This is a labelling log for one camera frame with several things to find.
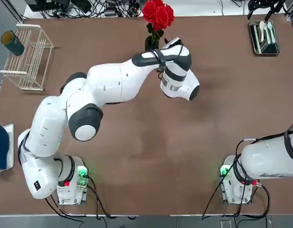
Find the rose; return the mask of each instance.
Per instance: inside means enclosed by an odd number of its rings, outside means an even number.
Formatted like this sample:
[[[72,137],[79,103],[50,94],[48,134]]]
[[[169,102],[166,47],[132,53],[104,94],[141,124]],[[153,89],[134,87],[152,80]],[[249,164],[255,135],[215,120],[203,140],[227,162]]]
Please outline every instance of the rose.
[[[166,11],[167,11],[167,14],[169,15],[169,23],[168,23],[168,26],[171,26],[175,17],[174,17],[174,11],[172,9],[172,7],[170,7],[169,5],[166,5]]]
[[[164,3],[162,2],[162,0],[153,0],[153,2],[155,3],[156,7],[164,6]]]
[[[156,9],[156,5],[153,1],[147,1],[144,8],[142,9],[143,17],[147,22],[154,21],[154,11]]]
[[[154,13],[153,29],[157,32],[161,29],[166,29],[169,24],[169,15],[165,6],[160,6],[156,8]]]

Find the table surface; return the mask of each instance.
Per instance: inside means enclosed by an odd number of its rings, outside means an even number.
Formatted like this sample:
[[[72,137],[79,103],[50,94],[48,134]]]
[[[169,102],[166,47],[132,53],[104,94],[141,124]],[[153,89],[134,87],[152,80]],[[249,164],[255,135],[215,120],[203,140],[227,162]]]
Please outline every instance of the table surface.
[[[75,155],[91,169],[102,202],[111,214],[202,214],[218,179],[218,168],[243,138],[283,132],[293,124],[293,29],[283,15],[272,17],[281,53],[253,55],[246,16],[183,17],[165,32],[180,35],[192,54],[200,80],[196,99],[168,99],[151,73],[137,97],[106,105],[97,136],[78,142],[66,129],[59,152]],[[144,51],[142,18],[29,19],[40,24],[54,46],[44,92],[25,92],[4,79],[0,124],[13,123],[15,139],[30,128],[44,97],[59,95],[74,72],[118,63]],[[293,214],[293,179],[264,180],[273,214]],[[260,190],[243,213],[262,213]],[[95,214],[95,198],[69,213]],[[236,208],[227,207],[234,213]],[[0,214],[52,214],[45,200],[34,199],[19,163],[0,173]],[[208,210],[222,214],[219,194]]]

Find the wire dish rack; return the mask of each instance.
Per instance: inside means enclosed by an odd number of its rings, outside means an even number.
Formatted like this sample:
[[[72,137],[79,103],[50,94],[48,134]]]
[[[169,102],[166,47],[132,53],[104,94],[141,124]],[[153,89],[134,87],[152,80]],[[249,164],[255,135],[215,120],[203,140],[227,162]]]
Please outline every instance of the wire dish rack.
[[[8,55],[0,72],[22,90],[44,90],[44,80],[54,48],[40,25],[17,24],[16,35],[24,45],[22,55]]]

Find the metal ring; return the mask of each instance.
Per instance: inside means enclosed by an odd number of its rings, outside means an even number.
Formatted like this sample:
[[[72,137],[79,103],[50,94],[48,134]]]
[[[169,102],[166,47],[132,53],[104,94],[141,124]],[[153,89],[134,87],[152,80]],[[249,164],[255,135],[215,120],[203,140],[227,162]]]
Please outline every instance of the metal ring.
[[[170,83],[168,83],[168,81],[165,79],[165,77],[162,77],[161,81],[165,85],[165,87],[171,91],[178,91],[179,88],[181,87],[181,86],[171,85]]]

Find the white spoon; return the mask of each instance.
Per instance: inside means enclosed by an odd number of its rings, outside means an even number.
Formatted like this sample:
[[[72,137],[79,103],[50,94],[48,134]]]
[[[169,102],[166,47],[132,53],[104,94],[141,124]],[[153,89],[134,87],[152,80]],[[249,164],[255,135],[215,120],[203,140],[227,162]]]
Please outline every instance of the white spoon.
[[[274,38],[274,34],[273,34],[273,26],[270,22],[267,22],[267,27],[270,30],[270,34],[271,34],[271,41],[274,44],[275,43],[275,38]]]
[[[264,41],[265,22],[263,22],[262,20],[260,21],[259,28],[260,28],[260,31],[261,31],[261,42],[263,42]]]

